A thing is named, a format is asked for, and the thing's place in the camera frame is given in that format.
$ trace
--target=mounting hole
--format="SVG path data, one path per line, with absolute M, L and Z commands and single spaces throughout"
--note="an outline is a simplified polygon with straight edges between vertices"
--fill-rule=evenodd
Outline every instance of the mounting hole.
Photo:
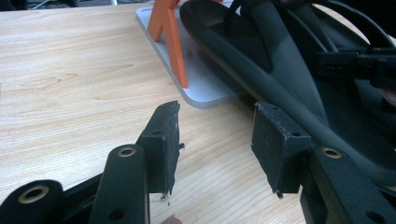
M 108 219 L 111 221 L 121 220 L 125 216 L 125 213 L 121 209 L 116 209 L 108 214 Z
M 136 153 L 133 147 L 126 147 L 119 151 L 119 157 L 130 157 Z
M 153 134 L 153 135 L 160 135 L 160 134 L 161 134 L 161 131 L 154 131 L 154 132 L 152 132 L 152 134 Z
M 340 159 L 342 157 L 341 153 L 339 153 L 337 150 L 332 148 L 325 147 L 322 149 L 322 152 L 325 156 L 333 159 Z
M 377 212 L 366 212 L 366 216 L 375 223 L 386 223 L 384 217 L 379 215 Z
M 18 202 L 20 203 L 34 203 L 38 200 L 44 198 L 47 193 L 50 191 L 50 188 L 44 185 L 37 185 L 20 195 L 18 198 Z
M 299 136 L 301 136 L 301 134 L 300 133 L 291 133 L 291 136 L 299 137 Z

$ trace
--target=black plastic part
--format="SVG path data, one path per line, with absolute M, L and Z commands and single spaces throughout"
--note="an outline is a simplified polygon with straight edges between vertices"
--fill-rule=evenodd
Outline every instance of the black plastic part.
M 311 136 L 280 108 L 257 103 L 252 149 L 275 192 L 297 193 L 298 165 Z
M 136 144 L 146 151 L 148 193 L 172 193 L 179 156 L 177 101 L 160 105 Z
M 149 223 L 145 151 L 138 145 L 113 149 L 91 212 L 95 223 Z
M 102 174 L 86 180 L 64 192 L 62 224 L 88 223 Z
M 392 223 L 396 220 L 392 205 L 345 152 L 315 148 L 308 166 L 329 211 L 326 223 Z
M 59 223 L 64 191 L 59 182 L 37 180 L 14 190 L 0 206 L 0 223 Z
M 307 224 L 326 222 L 328 211 L 320 198 L 312 197 L 303 189 L 300 203 L 303 208 L 304 218 Z

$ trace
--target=wooden table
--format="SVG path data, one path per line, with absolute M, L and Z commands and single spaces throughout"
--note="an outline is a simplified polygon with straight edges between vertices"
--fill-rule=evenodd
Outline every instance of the wooden table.
M 0 13 L 0 202 L 37 179 L 64 189 L 103 172 L 157 105 L 178 100 L 174 194 L 150 195 L 151 222 L 300 223 L 298 195 L 279 200 L 250 150 L 252 107 L 186 104 L 137 22 L 150 3 Z

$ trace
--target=black clamp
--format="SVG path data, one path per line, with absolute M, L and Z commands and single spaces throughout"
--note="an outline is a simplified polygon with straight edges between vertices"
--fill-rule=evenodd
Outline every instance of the black clamp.
M 396 88 L 396 49 L 318 52 L 314 74 L 318 77 L 369 79 L 377 88 Z

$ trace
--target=light wood surface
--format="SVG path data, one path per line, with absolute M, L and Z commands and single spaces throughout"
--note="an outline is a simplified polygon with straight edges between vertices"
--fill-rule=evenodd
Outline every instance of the light wood surface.
M 299 196 L 279 200 L 250 150 L 251 106 L 182 99 L 135 17 L 148 5 L 0 13 L 0 202 L 33 180 L 69 189 L 101 173 L 178 100 L 186 148 L 169 205 L 150 195 L 151 223 L 304 223 Z

